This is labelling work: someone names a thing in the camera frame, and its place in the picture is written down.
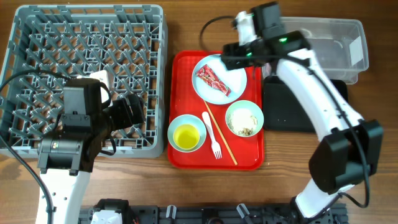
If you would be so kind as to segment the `green bowl with rice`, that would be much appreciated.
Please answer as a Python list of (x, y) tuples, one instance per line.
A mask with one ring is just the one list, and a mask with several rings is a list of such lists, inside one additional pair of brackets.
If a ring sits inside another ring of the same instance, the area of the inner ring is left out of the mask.
[(263, 129), (264, 115), (252, 101), (239, 100), (226, 110), (225, 121), (229, 130), (239, 137), (252, 137)]

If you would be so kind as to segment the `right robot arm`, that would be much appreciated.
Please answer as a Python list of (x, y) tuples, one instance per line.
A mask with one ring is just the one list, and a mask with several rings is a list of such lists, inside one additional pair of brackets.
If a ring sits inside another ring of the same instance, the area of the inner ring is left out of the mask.
[(223, 47), (226, 68), (270, 63), (318, 136), (320, 143), (308, 163), (311, 179), (292, 199), (292, 220), (310, 223), (355, 185), (369, 185), (377, 171), (383, 128), (376, 120), (364, 120), (340, 95), (304, 35), (286, 31), (276, 2), (240, 12), (233, 25), (239, 40)]

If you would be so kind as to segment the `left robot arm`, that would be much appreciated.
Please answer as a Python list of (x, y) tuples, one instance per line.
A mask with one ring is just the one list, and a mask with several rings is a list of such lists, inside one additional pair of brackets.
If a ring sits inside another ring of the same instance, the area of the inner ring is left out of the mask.
[(37, 223), (77, 223), (81, 203), (102, 143), (113, 131), (143, 123), (143, 100), (135, 93), (106, 101), (106, 85), (93, 78), (68, 80), (63, 88), (62, 124), (44, 135), (38, 168), (45, 188), (40, 192)]

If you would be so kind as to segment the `yellow plastic cup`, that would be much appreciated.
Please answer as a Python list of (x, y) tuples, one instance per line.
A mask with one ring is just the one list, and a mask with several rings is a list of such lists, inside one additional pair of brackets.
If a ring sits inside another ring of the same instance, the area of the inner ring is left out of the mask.
[(179, 148), (184, 151), (189, 151), (198, 144), (200, 134), (193, 125), (182, 124), (175, 129), (173, 139)]

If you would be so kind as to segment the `red snack wrapper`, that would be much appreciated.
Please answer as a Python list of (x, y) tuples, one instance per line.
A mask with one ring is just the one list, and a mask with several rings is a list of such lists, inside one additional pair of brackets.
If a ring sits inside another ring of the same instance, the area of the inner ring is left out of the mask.
[(225, 96), (229, 96), (231, 93), (231, 89), (218, 78), (216, 73), (207, 64), (202, 66), (195, 75), (202, 79), (208, 86), (221, 91)]

